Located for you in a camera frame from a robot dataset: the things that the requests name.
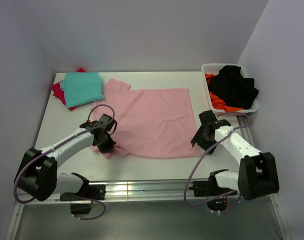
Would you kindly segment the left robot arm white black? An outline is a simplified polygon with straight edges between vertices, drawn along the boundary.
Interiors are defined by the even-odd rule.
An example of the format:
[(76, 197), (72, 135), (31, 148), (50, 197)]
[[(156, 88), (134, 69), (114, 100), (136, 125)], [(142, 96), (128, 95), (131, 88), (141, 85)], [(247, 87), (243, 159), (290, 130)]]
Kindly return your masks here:
[(81, 150), (97, 147), (102, 154), (112, 153), (116, 142), (111, 135), (117, 128), (117, 121), (103, 114), (98, 120), (82, 123), (72, 134), (43, 149), (28, 149), (14, 179), (13, 195), (21, 204), (28, 200), (19, 199), (17, 190), (29, 194), (33, 200), (45, 201), (55, 192), (71, 193), (78, 200), (88, 197), (89, 181), (71, 173), (59, 176), (59, 167)]

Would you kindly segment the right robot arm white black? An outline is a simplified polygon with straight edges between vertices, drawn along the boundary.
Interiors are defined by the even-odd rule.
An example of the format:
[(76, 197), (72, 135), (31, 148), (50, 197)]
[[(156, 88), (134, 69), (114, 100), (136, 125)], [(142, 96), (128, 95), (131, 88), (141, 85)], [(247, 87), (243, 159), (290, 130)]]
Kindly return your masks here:
[(217, 146), (223, 146), (236, 160), (238, 171), (220, 169), (209, 174), (207, 180), (194, 181), (190, 187), (195, 197), (220, 198), (240, 194), (250, 201), (280, 190), (275, 157), (262, 152), (248, 143), (237, 133), (236, 128), (226, 119), (217, 119), (211, 110), (199, 114), (200, 128), (191, 140), (211, 155)]

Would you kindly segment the pink t shirt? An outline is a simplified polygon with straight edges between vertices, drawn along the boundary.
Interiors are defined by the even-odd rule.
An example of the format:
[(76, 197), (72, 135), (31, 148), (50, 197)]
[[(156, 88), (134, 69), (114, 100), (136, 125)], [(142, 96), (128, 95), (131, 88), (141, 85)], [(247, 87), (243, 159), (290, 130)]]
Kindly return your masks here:
[(134, 155), (152, 159), (200, 157), (191, 140), (197, 132), (187, 88), (132, 90), (123, 81), (111, 78), (103, 88), (104, 99), (92, 105), (93, 120), (115, 111), (117, 127), (112, 139), (114, 151), (106, 158)]

